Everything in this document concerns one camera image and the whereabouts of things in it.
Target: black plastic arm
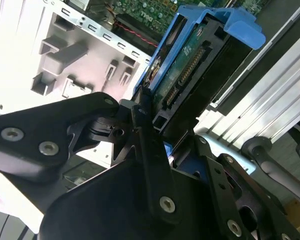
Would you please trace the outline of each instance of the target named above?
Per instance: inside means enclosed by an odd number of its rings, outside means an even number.
[[[117,101],[103,92],[0,115],[0,172],[49,182],[70,156],[95,147],[83,137],[87,125],[114,117]]]
[[[281,184],[300,200],[300,181],[269,156],[271,141],[262,136],[253,137],[242,146],[242,153],[252,158],[271,179]]]

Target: motherboard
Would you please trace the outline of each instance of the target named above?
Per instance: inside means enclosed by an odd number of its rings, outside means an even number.
[[[113,5],[113,11],[115,14],[129,14],[163,36],[182,5],[213,8],[242,6],[257,15],[267,2],[269,0],[118,0]]]

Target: black metal bracket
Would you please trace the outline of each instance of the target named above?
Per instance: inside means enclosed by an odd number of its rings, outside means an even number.
[[[236,207],[249,231],[256,231],[261,240],[300,240],[300,233],[235,159],[221,154],[217,162],[228,175]]]

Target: mounting hole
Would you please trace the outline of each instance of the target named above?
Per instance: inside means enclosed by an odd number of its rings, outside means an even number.
[[[195,177],[197,177],[197,178],[200,178],[200,177],[201,177],[199,171],[195,171],[195,172],[193,173],[193,176],[195,176]]]
[[[16,142],[24,138],[24,132],[16,127],[7,127],[1,131],[1,137],[9,142]]]
[[[223,185],[223,184],[221,184],[221,183],[219,183],[219,187],[220,187],[221,189],[223,189],[223,190],[226,190],[225,185]]]
[[[146,115],[147,113],[142,109],[142,108],[139,108],[139,112]]]
[[[107,104],[110,104],[110,105],[113,105],[113,104],[114,104],[114,101],[112,101],[112,100],[109,99],[109,98],[105,98],[104,101],[105,101]]]
[[[159,203],[162,210],[168,214],[172,214],[176,210],[174,201],[168,196],[162,196]]]
[[[221,174],[220,170],[218,168],[215,168],[214,171],[217,173],[217,174]]]
[[[291,240],[290,237],[288,237],[288,235],[285,233],[282,233],[281,237],[282,237],[282,240]]]
[[[52,141],[44,141],[39,145],[39,151],[46,156],[54,156],[59,152],[59,146]]]
[[[116,129],[116,130],[114,130],[114,132],[113,132],[113,136],[114,136],[115,138],[121,137],[123,134],[125,134],[125,132],[124,132],[122,129]]]

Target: gray metal panel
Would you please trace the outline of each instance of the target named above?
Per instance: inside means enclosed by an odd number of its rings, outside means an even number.
[[[300,120],[300,39],[227,116],[203,114],[195,130],[213,132],[228,146],[240,149],[254,136],[275,142]]]

